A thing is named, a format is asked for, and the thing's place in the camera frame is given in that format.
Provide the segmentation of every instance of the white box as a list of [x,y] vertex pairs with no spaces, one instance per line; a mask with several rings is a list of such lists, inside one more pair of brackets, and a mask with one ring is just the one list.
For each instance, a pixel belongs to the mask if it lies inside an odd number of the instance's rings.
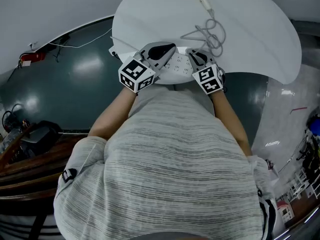
[[216,64],[208,66],[192,74],[198,85],[206,94],[211,94],[223,89],[222,75]]
[[137,93],[153,84],[156,72],[129,56],[119,68],[118,74],[120,83]]

